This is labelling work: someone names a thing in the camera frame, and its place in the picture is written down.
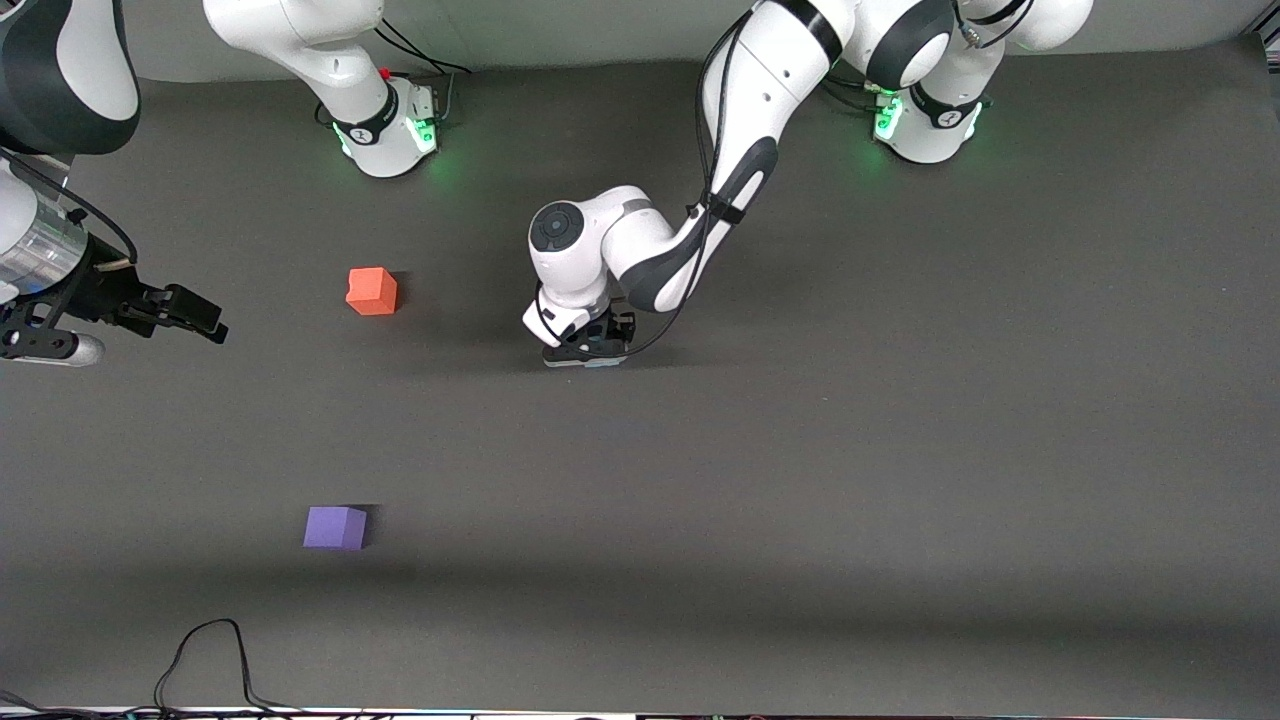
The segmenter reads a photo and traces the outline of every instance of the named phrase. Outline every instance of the dark gray table surface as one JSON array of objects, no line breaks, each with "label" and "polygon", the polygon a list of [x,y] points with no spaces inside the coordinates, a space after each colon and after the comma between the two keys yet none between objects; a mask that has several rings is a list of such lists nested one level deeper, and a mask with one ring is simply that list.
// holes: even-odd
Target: dark gray table surface
[{"label": "dark gray table surface", "polygon": [[[695,74],[463,78],[390,182],[300,82],[146,86],[73,187],[232,336],[0,368],[0,685],[142,702],[232,615],[306,705],[1280,715],[1257,41],[1011,59],[942,167],[815,96],[662,346],[544,369],[530,217],[636,183],[678,218]],[[347,309],[358,265],[398,315]],[[303,551],[326,503],[375,544]],[[172,702],[237,701],[228,635],[188,662]]]}]

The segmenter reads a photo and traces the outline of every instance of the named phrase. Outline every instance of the black cable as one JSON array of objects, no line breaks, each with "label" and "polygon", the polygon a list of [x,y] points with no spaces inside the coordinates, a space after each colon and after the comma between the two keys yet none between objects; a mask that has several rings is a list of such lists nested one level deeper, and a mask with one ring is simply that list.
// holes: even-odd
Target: black cable
[{"label": "black cable", "polygon": [[[724,35],[722,35],[721,38],[716,41],[716,46],[712,47],[712,51],[707,55],[707,60],[703,63],[703,70],[698,78],[698,92],[695,94],[694,97],[694,123],[698,131],[698,156],[703,167],[703,199],[709,199],[713,195],[712,186],[716,182],[716,170],[719,167],[721,149],[723,147],[721,140],[724,137],[724,106],[727,104],[727,97],[728,97],[730,68],[732,67],[733,63],[733,51],[737,49],[739,38],[742,35],[742,28],[746,27],[746,22],[751,18],[751,14],[753,10],[748,10],[746,13],[744,13],[742,17],[740,17],[737,22],[733,23],[727,31],[724,31]],[[713,138],[709,138],[710,142],[713,143],[713,154],[712,154],[712,161],[710,164],[708,164],[707,145],[703,133],[710,132],[710,128],[707,127],[708,124],[707,115],[705,115],[705,109],[703,108],[703,86],[707,82],[707,76],[710,73],[710,67],[712,63],[716,60],[716,55],[719,54],[722,47],[724,47],[726,41],[730,45],[728,45],[728,53],[726,53],[724,55],[724,68],[721,74],[721,94],[716,109],[716,119],[717,119],[716,136]],[[703,210],[703,213],[707,214],[710,213],[709,200],[708,200],[708,206],[705,210]],[[663,324],[662,329],[659,329],[653,337],[646,340],[640,346],[627,348],[623,352],[607,355],[599,352],[590,352],[580,348],[577,348],[576,352],[594,360],[622,360],[644,352],[645,350],[653,347],[659,340],[662,340],[663,336],[666,336],[667,332],[672,328],[672,325],[676,324],[676,320],[680,318],[680,314],[685,310],[685,305],[689,304],[689,297],[694,293],[694,286],[698,282],[698,277],[701,274],[703,258],[705,258],[707,255],[707,242],[708,238],[710,237],[712,228],[716,224],[718,224],[718,220],[710,217],[708,217],[707,222],[703,223],[701,237],[698,245],[698,255],[694,259],[694,266],[690,270],[689,282],[685,283],[685,292],[680,297],[680,304],[676,305],[675,310],[672,310],[671,316],[667,319],[666,324]],[[535,310],[538,311],[538,318],[541,320],[543,327],[547,328],[548,334],[550,334],[552,337],[557,337],[556,331],[552,329],[552,327],[547,323],[547,318],[543,315],[541,290],[543,290],[543,282],[539,279],[538,286],[534,288]]]},{"label": "black cable", "polygon": [[[120,242],[124,243],[124,247],[127,250],[125,256],[129,259],[129,265],[137,265],[138,264],[138,247],[136,245],[133,245],[133,238],[131,238],[129,233],[124,232],[124,228],[122,228],[120,225],[118,225],[115,223],[115,220],[113,220],[106,213],[99,210],[88,200],[84,200],[79,195],[76,195],[70,190],[67,190],[61,184],[54,182],[52,178],[49,178],[47,176],[45,176],[40,170],[37,170],[36,168],[32,168],[31,165],[27,164],[26,160],[18,158],[13,152],[9,152],[4,147],[0,147],[0,158],[4,158],[6,160],[9,160],[10,163],[15,163],[19,168],[22,168],[22,169],[27,170],[28,173],[31,173],[32,176],[35,176],[36,179],[38,179],[41,183],[44,183],[45,186],[47,186],[54,192],[65,195],[67,197],[70,197],[73,202],[76,202],[77,205],[79,205],[83,209],[88,210],[90,213],[92,213],[97,219],[102,220],[102,224],[105,224],[108,228],[110,228],[110,231],[115,234],[115,237],[120,238]],[[111,268],[111,269],[120,270],[120,269],[124,269],[124,268],[116,266],[116,268]]]},{"label": "black cable", "polygon": [[[178,665],[182,662],[182,653],[183,651],[187,650],[187,642],[191,641],[191,638],[200,630],[219,624],[230,625],[232,630],[234,630],[236,633],[236,647],[239,651],[239,661],[241,661],[241,693],[244,696],[244,702],[270,715],[276,714],[274,710],[271,710],[271,706],[293,708],[293,706],[284,705],[283,702],[266,700],[259,696],[253,691],[253,675],[252,673],[250,673],[248,669],[248,653],[244,651],[244,635],[241,634],[239,623],[232,620],[230,618],[219,618],[218,620],[201,623],[200,625],[196,625],[195,628],[187,632],[187,634],[182,638],[182,642],[178,643],[178,650],[173,653],[173,662],[169,664],[169,669],[165,670],[163,675],[160,675],[160,679],[156,680],[155,688],[151,691],[152,705],[157,707],[161,711],[161,714],[168,716],[169,710],[164,702],[164,688],[166,684],[169,684],[169,678],[173,676],[174,670],[177,670]],[[293,708],[293,710],[300,710],[301,712],[305,712],[301,708]]]},{"label": "black cable", "polygon": [[[407,78],[407,77],[410,77],[410,74],[408,73],[392,73],[392,77]],[[320,117],[321,111],[328,111],[328,109],[324,106],[323,101],[317,101],[315,110],[311,111],[311,119],[315,120],[315,123],[317,126],[320,126],[320,127],[325,127],[325,128],[332,127],[335,118],[333,115],[329,115],[329,119],[326,120],[326,119],[324,119],[324,118]]]},{"label": "black cable", "polygon": [[404,47],[399,42],[396,42],[385,32],[383,32],[381,28],[375,28],[374,32],[378,33],[378,37],[381,37],[383,40],[385,40],[387,44],[390,45],[392,47],[399,50],[401,53],[404,53],[406,55],[408,55],[411,58],[417,58],[419,60],[424,60],[426,63],[430,63],[431,67],[435,68],[435,72],[440,73],[442,76],[447,74],[445,70],[444,70],[444,68],[440,65],[440,63],[429,59],[426,55],[424,55],[421,53],[417,53],[415,50],[410,50],[408,47]]},{"label": "black cable", "polygon": [[59,716],[59,717],[83,717],[88,720],[100,720],[102,716],[97,712],[90,710],[76,710],[70,707],[40,707],[38,705],[23,698],[17,693],[0,689],[0,702],[6,702],[9,705],[15,705],[18,707],[24,707],[42,716]]},{"label": "black cable", "polygon": [[867,92],[867,85],[860,79],[845,79],[836,76],[827,76],[823,81],[829,82],[831,85],[838,85],[840,87],[847,87],[849,90],[860,90]]},{"label": "black cable", "polygon": [[[1023,6],[1023,14],[1018,15],[1018,19],[1014,20],[1012,24],[1010,24],[1007,28],[1005,28],[1005,32],[997,35],[995,40],[991,40],[988,42],[983,42],[982,45],[975,46],[974,50],[986,50],[986,49],[991,47],[992,45],[1000,42],[1001,40],[1005,40],[1006,37],[1009,37],[1010,35],[1012,35],[1014,31],[1018,29],[1018,27],[1023,24],[1023,20],[1027,19],[1027,15],[1030,14],[1032,5],[1034,5],[1034,4],[1036,4],[1036,0],[1027,0],[1027,5]],[[960,24],[961,26],[966,26],[968,23],[964,20],[964,18],[960,17],[960,5],[957,3],[952,3],[952,8],[955,8],[956,19],[960,20]]]},{"label": "black cable", "polygon": [[851,100],[849,97],[845,97],[844,95],[836,92],[827,83],[822,83],[819,87],[822,87],[822,91],[826,92],[827,95],[829,95],[832,100],[835,100],[836,102],[840,102],[841,105],[844,105],[846,108],[858,110],[860,113],[878,113],[879,111],[879,108],[876,106],[876,105],[865,105],[865,104],[861,104],[861,102],[856,102],[856,101],[854,101],[854,100]]},{"label": "black cable", "polygon": [[[99,712],[90,708],[41,708],[47,712],[13,712],[0,715],[3,720],[390,720],[397,715],[338,715],[326,711],[264,711],[264,710],[179,710],[145,706],[129,710]],[[434,714],[429,711],[402,712],[398,716],[422,717],[431,720]]]},{"label": "black cable", "polygon": [[404,37],[404,33],[402,33],[401,31],[396,29],[396,26],[393,26],[390,23],[390,20],[388,20],[387,18],[383,18],[383,24],[387,26],[387,29],[389,29],[393,33],[396,33],[396,37],[403,40],[404,45],[408,45],[410,47],[412,47],[413,51],[417,53],[419,55],[421,55],[422,59],[426,60],[428,63],[431,63],[433,65],[439,64],[439,65],[444,65],[447,68],[454,68],[454,69],[462,70],[462,72],[465,72],[467,74],[471,74],[471,69],[470,68],[465,68],[465,67],[454,64],[454,63],[445,63],[444,60],[436,60],[435,58],[431,58],[426,53],[422,53],[421,50],[419,50],[417,45],[413,45],[412,40]]},{"label": "black cable", "polygon": [[408,37],[406,37],[404,33],[402,33],[401,31],[398,31],[396,28],[396,26],[393,26],[385,18],[383,19],[383,24],[385,24],[387,29],[392,31],[392,33],[394,33],[396,37],[398,37],[404,45],[401,45],[396,40],[392,40],[387,33],[384,33],[381,31],[381,28],[375,28],[374,32],[378,35],[378,37],[383,38],[383,41],[385,41],[392,47],[399,50],[401,53],[404,53],[407,55],[417,58],[419,60],[424,60],[426,63],[430,63],[431,67],[435,68],[436,72],[439,72],[440,74],[449,74],[449,72],[445,70],[444,68],[454,68],[454,69],[462,70],[462,72],[465,72],[467,74],[471,74],[471,68],[467,68],[465,65],[458,65],[456,63],[447,63],[444,60],[439,60],[436,58],[431,58],[426,53],[422,53],[422,50],[420,50],[417,47],[417,45],[413,45],[412,40],[410,40]]}]

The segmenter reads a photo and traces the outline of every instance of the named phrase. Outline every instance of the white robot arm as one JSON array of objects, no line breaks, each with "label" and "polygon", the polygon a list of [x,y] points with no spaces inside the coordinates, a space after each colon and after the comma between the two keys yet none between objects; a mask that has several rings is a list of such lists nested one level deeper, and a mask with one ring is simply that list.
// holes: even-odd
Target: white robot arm
[{"label": "white robot arm", "polygon": [[950,0],[759,0],[721,38],[699,87],[713,160],[680,231],[630,186],[538,213],[529,251],[540,286],[524,322],[548,346],[548,365],[617,364],[652,343],[628,347],[632,318],[613,313],[609,275],[634,307],[678,313],[773,173],[791,114],[876,6],[869,17],[882,20],[872,23],[879,40],[865,40],[870,72],[886,85],[928,73],[954,24]]},{"label": "white robot arm", "polygon": [[142,283],[132,243],[125,255],[102,242],[81,225],[83,210],[67,213],[14,174],[17,164],[92,209],[15,154],[106,154],[128,142],[137,124],[137,78],[119,0],[22,0],[0,13],[0,359],[99,361],[102,342],[59,331],[63,315],[142,337],[178,327],[225,340],[216,305],[182,286]]},{"label": "white robot arm", "polygon": [[1006,42],[1051,50],[1074,37],[1092,10],[1093,0],[959,0],[960,22],[941,61],[881,113],[876,140],[913,163],[948,160],[973,137]]},{"label": "white robot arm", "polygon": [[366,174],[402,176],[436,150],[429,88],[383,77],[355,42],[315,47],[374,29],[383,0],[205,0],[205,17],[232,47],[302,78],[333,115],[343,151]]}]

